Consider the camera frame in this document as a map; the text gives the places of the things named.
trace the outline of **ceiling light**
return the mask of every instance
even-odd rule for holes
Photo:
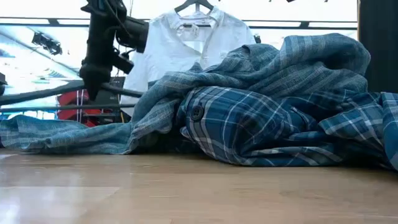
[[[50,24],[48,19],[0,18],[0,24]]]
[[[310,22],[309,27],[357,28],[357,22]]]
[[[89,25],[89,19],[59,19],[58,23],[61,25]]]
[[[272,21],[247,21],[248,26],[265,26],[265,27],[299,27],[301,22],[272,22]]]

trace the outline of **black pillar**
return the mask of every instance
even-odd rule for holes
[[[398,93],[398,0],[359,1],[359,41],[372,57],[369,91]]]

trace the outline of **shirt collar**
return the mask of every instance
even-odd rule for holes
[[[217,6],[206,15],[212,18],[217,24],[221,24],[224,18],[224,12],[220,10]],[[184,20],[174,9],[166,14],[166,18],[169,21],[171,29],[178,29],[182,24],[186,23],[188,20]]]

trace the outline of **shirt sleeve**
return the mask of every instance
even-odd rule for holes
[[[145,54],[134,53],[133,63],[134,68],[127,75],[123,88],[128,90],[146,92],[148,90],[148,77],[147,77],[147,65],[145,60]],[[130,96],[121,96],[120,104],[133,104],[137,103],[139,98]],[[122,110],[129,116],[132,116],[134,108],[122,108]]]

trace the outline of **plaid fabric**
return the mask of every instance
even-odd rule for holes
[[[189,93],[177,113],[177,124],[182,127],[182,135],[207,155],[231,164],[354,163],[398,168],[398,149],[391,148],[388,153],[383,144],[383,117],[393,110],[391,103],[398,108],[398,95],[333,90],[270,98],[211,86]],[[192,119],[196,106],[204,109],[199,121]],[[397,128],[398,116],[388,117],[392,121],[387,124]]]
[[[88,128],[76,121],[19,115],[0,123],[4,147],[40,154],[121,154],[128,150],[131,124]]]
[[[196,63],[187,72],[166,73],[134,110],[130,151],[144,142],[152,144],[157,133],[170,132],[179,104],[196,87],[236,88],[269,97],[334,89],[365,92],[363,76],[369,61],[361,43],[340,34],[289,36],[281,50],[267,44],[244,45],[206,70]]]

